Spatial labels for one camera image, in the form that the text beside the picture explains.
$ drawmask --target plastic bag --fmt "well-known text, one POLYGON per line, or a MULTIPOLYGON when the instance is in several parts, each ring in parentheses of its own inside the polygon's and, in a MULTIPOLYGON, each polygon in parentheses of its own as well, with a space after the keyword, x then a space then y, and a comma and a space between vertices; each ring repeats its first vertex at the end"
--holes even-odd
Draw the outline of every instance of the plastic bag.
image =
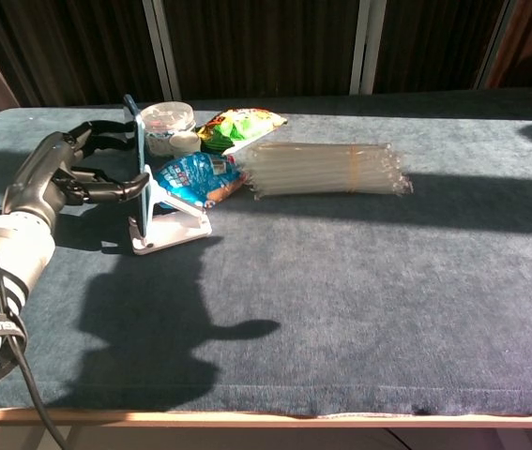
MULTIPOLYGON (((205 208, 224 200, 245 181, 233 162, 207 153, 174 159, 158 170, 155 179, 174 195, 205 208)), ((161 207, 171 209, 163 203, 161 207)))
POLYGON ((197 134, 208 149, 228 155, 286 122, 284 117, 268 110, 228 110, 216 115, 197 134))

